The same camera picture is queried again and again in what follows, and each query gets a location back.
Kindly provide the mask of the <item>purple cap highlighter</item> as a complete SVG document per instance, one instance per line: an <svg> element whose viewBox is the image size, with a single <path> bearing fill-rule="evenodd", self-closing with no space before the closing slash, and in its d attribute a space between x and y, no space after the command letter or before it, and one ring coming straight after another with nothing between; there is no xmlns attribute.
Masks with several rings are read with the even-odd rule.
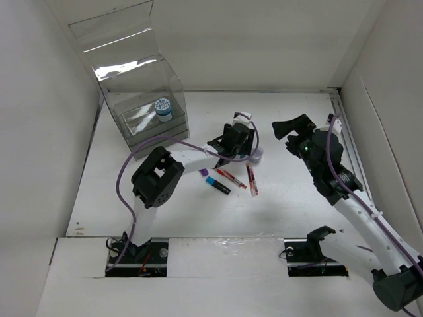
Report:
<svg viewBox="0 0 423 317"><path fill-rule="evenodd" d="M209 172L208 172L208 170L207 169L201 169L201 170L199 170L199 172L200 172L200 174L202 175L202 176L207 176L208 174L209 174Z"/></svg>

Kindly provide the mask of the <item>blue cap highlighter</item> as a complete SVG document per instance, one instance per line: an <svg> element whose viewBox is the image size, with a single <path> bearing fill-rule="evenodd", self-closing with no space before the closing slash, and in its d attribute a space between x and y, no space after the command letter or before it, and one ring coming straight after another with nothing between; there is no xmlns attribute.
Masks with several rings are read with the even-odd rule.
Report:
<svg viewBox="0 0 423 317"><path fill-rule="evenodd" d="M225 195L229 195L231 193L231 190L227 186L223 185L221 182L218 182L211 176L206 178L206 183Z"/></svg>

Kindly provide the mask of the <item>blue jar front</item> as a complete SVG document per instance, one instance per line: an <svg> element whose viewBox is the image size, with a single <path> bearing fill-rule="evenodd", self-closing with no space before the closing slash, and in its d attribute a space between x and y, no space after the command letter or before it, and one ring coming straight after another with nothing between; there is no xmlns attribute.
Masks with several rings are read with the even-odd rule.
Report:
<svg viewBox="0 0 423 317"><path fill-rule="evenodd" d="M160 122L168 122L173 118L172 104L168 98L157 99L154 109Z"/></svg>

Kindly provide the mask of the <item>clear plastic organizer box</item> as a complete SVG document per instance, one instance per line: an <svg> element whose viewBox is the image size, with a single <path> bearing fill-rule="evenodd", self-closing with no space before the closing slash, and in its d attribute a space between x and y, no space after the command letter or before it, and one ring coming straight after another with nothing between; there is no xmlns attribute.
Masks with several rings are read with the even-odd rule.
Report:
<svg viewBox="0 0 423 317"><path fill-rule="evenodd" d="M189 136L184 89L159 49L152 10L153 2L145 1L69 25L130 151L152 140L136 151L136 160ZM168 122L155 113L160 98L172 104Z"/></svg>

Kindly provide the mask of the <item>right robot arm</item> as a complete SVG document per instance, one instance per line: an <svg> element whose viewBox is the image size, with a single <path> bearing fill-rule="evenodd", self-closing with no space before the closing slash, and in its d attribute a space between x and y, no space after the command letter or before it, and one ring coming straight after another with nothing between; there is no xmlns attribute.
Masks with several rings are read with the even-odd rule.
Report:
<svg viewBox="0 0 423 317"><path fill-rule="evenodd" d="M317 127L302 114L272 122L275 138L306 165L317 191L343 215L367 246L360 248L328 226L311 231L302 254L323 262L332 259L367 281L379 301L398 312L422 296L422 255L410 246L372 205L356 176L342 165L342 122L330 114Z"/></svg>

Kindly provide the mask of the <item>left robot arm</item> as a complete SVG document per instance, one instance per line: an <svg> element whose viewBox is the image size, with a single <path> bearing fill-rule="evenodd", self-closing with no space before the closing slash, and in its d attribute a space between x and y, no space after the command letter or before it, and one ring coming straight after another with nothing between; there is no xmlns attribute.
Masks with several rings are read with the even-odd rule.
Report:
<svg viewBox="0 0 423 317"><path fill-rule="evenodd" d="M171 198L184 174L201 169L217 169L231 162L243 162L254 154L259 141L254 122L226 124L223 135L204 146L181 142L188 150L168 151L156 147L131 177L134 204L130 205L120 192L120 181L131 157L122 166L116 180L116 193L131 213L129 228L122 234L123 248L117 260L139 263L147 256L151 229L158 208Z"/></svg>

